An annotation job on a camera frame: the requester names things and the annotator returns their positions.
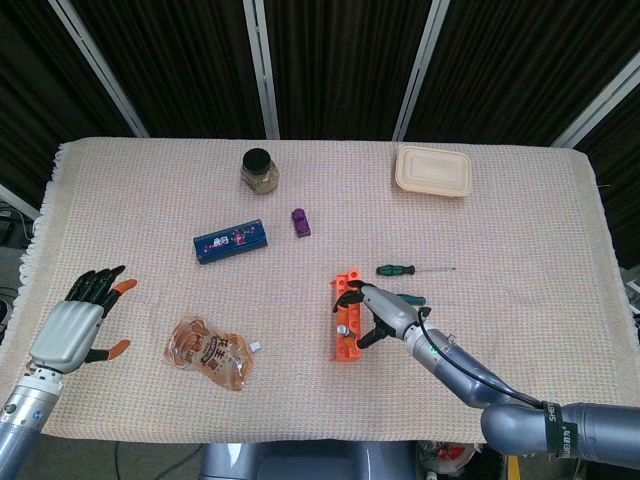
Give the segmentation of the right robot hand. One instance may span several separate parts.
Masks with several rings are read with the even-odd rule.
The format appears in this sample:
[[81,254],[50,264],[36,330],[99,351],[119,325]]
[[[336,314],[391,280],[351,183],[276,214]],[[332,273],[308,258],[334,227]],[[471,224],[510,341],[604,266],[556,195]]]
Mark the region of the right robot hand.
[[416,310],[402,296],[373,284],[350,280],[347,285],[349,288],[337,298],[333,312],[363,304],[373,314],[374,328],[356,340],[359,349],[369,348],[388,336],[403,339],[410,327],[418,327],[431,313],[430,307],[421,306]]

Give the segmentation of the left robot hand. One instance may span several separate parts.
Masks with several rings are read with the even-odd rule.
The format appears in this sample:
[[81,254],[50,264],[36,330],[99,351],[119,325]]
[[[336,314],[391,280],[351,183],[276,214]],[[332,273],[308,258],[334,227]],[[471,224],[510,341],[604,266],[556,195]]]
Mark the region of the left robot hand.
[[111,309],[137,285],[135,279],[117,280],[124,271],[120,265],[90,270],[77,278],[65,298],[53,307],[31,346],[34,370],[66,375],[84,364],[113,360],[129,348],[128,339],[106,349],[93,346]]

